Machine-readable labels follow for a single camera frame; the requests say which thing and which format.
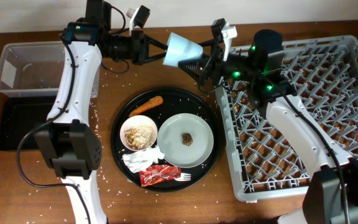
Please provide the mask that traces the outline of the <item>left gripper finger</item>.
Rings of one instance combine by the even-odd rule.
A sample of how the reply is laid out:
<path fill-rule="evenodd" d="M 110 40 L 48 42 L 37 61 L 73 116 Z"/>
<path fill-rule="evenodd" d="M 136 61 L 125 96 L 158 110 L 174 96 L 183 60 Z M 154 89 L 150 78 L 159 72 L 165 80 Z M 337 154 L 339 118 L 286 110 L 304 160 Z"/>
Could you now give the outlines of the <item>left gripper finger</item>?
<path fill-rule="evenodd" d="M 162 50 L 168 49 L 168 46 L 166 44 L 159 42 L 158 40 L 154 39 L 153 37 L 151 37 L 149 35 L 144 35 L 144 40 L 145 40 L 145 43 L 148 45 L 151 44 L 151 45 L 158 47 Z"/>
<path fill-rule="evenodd" d="M 160 54 L 157 54 L 157 55 L 152 55 L 152 56 L 149 56 L 149 55 L 147 54 L 147 55 L 144 57 L 144 59 L 142 60 L 142 63 L 143 63 L 143 64 L 147 64 L 147 63 L 150 63 L 150 62 L 154 62 L 154 61 L 156 61 L 156 60 L 163 59 L 165 56 L 166 56 L 166 52 L 160 53 Z"/>

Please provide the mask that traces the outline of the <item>light blue plastic cup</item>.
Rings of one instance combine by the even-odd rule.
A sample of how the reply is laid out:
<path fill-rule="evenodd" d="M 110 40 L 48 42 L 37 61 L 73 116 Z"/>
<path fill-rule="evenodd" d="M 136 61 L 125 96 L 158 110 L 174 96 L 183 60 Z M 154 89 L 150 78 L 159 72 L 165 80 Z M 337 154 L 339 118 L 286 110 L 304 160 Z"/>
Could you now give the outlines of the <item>light blue plastic cup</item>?
<path fill-rule="evenodd" d="M 200 59 L 203 56 L 202 46 L 178 35 L 171 33 L 167 41 L 167 50 L 163 65 L 177 67 L 183 60 Z"/>

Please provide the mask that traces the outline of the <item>orange carrot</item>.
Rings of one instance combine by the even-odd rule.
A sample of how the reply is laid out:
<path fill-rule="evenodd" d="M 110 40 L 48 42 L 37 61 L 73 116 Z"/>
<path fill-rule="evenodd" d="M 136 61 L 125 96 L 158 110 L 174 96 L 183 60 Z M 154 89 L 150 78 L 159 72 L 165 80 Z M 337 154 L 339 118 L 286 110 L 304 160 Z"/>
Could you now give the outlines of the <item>orange carrot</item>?
<path fill-rule="evenodd" d="M 157 107 L 163 103 L 163 98 L 161 96 L 155 96 L 151 98 L 149 101 L 145 102 L 144 104 L 138 106 L 132 112 L 130 112 L 129 117 L 140 115 L 141 113 Z"/>

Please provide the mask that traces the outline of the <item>brown food lump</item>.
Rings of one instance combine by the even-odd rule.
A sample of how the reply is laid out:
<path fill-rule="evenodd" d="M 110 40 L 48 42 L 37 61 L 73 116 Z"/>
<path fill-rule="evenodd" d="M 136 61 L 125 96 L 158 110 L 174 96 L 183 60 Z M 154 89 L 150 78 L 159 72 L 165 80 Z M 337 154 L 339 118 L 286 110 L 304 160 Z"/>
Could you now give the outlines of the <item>brown food lump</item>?
<path fill-rule="evenodd" d="M 181 135 L 181 137 L 182 137 L 181 142 L 182 142 L 183 145 L 185 145 L 185 146 L 190 146 L 190 145 L 192 145 L 192 143 L 193 143 L 193 138 L 192 138 L 192 136 L 191 136 L 190 133 L 183 133 L 183 134 Z"/>

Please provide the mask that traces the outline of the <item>grey plate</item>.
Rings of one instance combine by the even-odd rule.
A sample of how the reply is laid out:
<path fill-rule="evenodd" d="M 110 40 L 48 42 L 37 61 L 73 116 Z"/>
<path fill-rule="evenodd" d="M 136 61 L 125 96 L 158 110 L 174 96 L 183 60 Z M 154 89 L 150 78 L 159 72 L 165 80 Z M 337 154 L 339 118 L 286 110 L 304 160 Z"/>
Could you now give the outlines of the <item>grey plate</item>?
<path fill-rule="evenodd" d="M 182 144 L 181 135 L 190 133 L 193 143 Z M 209 124 L 197 115 L 180 113 L 169 117 L 160 127 L 157 146 L 171 165 L 192 168 L 202 164 L 211 155 L 214 135 Z"/>

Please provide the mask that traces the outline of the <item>pink bowl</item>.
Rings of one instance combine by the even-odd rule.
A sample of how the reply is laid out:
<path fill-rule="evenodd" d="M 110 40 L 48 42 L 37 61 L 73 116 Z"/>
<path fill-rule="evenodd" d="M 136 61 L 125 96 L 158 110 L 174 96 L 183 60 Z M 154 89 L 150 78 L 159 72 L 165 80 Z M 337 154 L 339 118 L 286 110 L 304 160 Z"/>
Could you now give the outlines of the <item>pink bowl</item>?
<path fill-rule="evenodd" d="M 128 118 L 126 121 L 124 121 L 123 125 L 120 128 L 120 132 L 119 132 L 119 137 L 121 139 L 121 142 L 129 150 L 135 151 L 135 150 L 131 149 L 126 144 L 125 137 L 124 137 L 124 131 L 128 130 L 128 129 L 132 128 L 132 127 L 135 127 L 135 126 L 139 126 L 141 124 L 146 124 L 146 125 L 150 125 L 151 127 L 153 127 L 153 129 L 156 132 L 156 140 L 157 140 L 158 129 L 157 129 L 157 125 L 155 124 L 155 122 L 151 118 L 149 118 L 147 116 L 143 116 L 143 115 L 133 116 L 131 118 Z"/>

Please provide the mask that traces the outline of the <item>oats and nuts food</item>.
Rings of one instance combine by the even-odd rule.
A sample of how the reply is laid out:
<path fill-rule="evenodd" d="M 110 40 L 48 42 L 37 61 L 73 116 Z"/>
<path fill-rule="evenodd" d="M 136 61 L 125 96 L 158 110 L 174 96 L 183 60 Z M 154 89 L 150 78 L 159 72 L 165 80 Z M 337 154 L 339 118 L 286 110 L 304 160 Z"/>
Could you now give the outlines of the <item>oats and nuts food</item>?
<path fill-rule="evenodd" d="M 156 140 L 156 132 L 150 125 L 141 124 L 124 131 L 126 144 L 133 150 L 147 149 Z"/>

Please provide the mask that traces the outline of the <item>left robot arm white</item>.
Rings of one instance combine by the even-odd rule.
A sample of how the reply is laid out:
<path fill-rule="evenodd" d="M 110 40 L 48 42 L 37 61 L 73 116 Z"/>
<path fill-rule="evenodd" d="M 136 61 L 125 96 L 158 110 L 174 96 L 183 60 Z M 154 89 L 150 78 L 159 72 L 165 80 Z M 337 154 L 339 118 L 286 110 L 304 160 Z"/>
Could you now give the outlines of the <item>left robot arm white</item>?
<path fill-rule="evenodd" d="M 87 1 L 85 16 L 70 22 L 60 36 L 65 46 L 65 64 L 57 97 L 44 124 L 29 131 L 22 147 L 33 136 L 48 168 L 67 189 L 77 223 L 107 223 L 97 185 L 102 156 L 99 137 L 88 120 L 91 92 L 103 58 L 130 60 L 135 65 L 159 60 L 165 54 L 149 56 L 149 45 L 167 46 L 135 26 L 143 27 L 149 8 L 130 9 L 121 30 L 111 32 L 113 6 L 106 1 Z"/>

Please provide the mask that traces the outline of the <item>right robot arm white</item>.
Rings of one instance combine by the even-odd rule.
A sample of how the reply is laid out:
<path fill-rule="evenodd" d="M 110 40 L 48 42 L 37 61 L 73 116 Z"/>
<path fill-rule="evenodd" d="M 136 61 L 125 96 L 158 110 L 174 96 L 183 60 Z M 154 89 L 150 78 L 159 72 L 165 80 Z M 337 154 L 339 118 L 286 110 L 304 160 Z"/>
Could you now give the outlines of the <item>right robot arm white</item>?
<path fill-rule="evenodd" d="M 247 55 L 230 52 L 234 29 L 223 28 L 203 46 L 190 40 L 179 44 L 178 66 L 199 84 L 212 78 L 247 83 L 248 100 L 290 143 L 310 176 L 300 209 L 277 223 L 358 223 L 358 159 L 334 142 L 307 112 L 293 85 L 281 75 L 282 36 L 258 31 Z"/>

